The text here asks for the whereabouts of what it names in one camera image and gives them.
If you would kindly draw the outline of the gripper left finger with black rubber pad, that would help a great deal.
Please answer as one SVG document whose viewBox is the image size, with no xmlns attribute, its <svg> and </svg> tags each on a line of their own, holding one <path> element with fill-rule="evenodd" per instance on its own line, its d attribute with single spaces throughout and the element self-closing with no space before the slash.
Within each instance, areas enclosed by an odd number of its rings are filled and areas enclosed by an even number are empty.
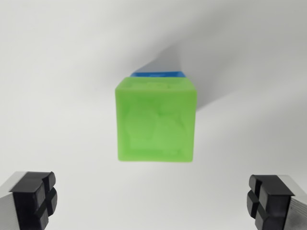
<svg viewBox="0 0 307 230">
<path fill-rule="evenodd" d="M 53 172 L 15 172 L 0 186 L 2 230 L 44 230 L 58 195 Z"/>
</svg>

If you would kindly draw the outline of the gripper right finger with black rubber pad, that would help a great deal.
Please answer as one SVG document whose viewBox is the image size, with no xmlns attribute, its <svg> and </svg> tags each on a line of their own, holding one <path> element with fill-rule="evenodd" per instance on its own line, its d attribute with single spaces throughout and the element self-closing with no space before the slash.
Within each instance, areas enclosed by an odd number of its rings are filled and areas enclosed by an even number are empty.
<svg viewBox="0 0 307 230">
<path fill-rule="evenodd" d="M 259 230 L 305 230 L 307 193 L 288 175 L 251 175 L 247 209 Z"/>
</svg>

